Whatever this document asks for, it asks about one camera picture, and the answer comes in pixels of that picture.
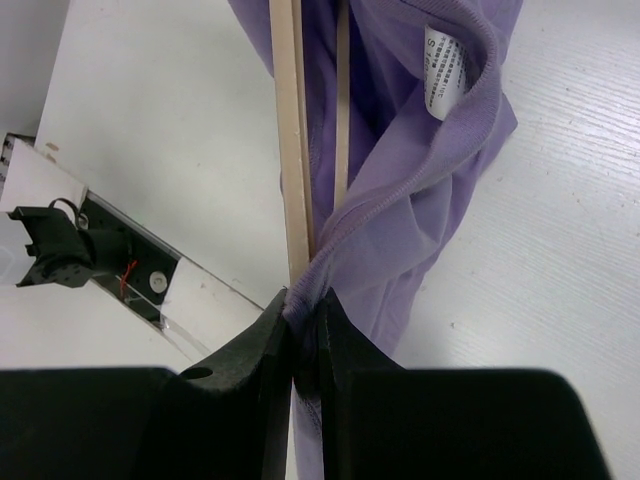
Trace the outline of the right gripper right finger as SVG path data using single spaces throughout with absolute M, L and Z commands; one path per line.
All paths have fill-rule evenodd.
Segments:
M 607 479 L 579 396 L 539 369 L 406 369 L 329 293 L 316 313 L 328 479 Z

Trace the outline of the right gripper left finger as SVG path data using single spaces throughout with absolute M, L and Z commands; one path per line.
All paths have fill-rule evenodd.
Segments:
M 5 479 L 281 479 L 291 399 L 285 297 L 181 373 L 8 370 Z

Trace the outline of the wooden hanger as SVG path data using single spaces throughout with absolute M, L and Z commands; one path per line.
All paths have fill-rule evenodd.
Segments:
M 295 284 L 315 254 L 304 67 L 302 3 L 269 3 L 273 78 L 289 281 Z M 338 3 L 336 23 L 334 207 L 348 189 L 350 148 L 350 14 Z

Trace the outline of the purple t shirt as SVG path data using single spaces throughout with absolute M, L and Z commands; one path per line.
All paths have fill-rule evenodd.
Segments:
M 483 171 L 517 120 L 501 68 L 518 1 L 354 1 L 350 5 L 349 188 L 334 202 L 334 1 L 301 5 L 316 254 L 284 315 L 297 343 L 293 397 L 297 473 L 324 475 L 320 398 L 310 377 L 311 315 L 334 291 L 380 350 L 396 349 L 425 274 L 459 227 Z M 425 36 L 459 41 L 473 82 L 443 118 L 424 98 Z

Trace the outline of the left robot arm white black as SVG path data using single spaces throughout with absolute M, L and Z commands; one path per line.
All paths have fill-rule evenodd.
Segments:
M 95 274 L 78 207 L 57 198 L 46 207 L 18 206 L 1 213 L 1 284 L 84 286 Z

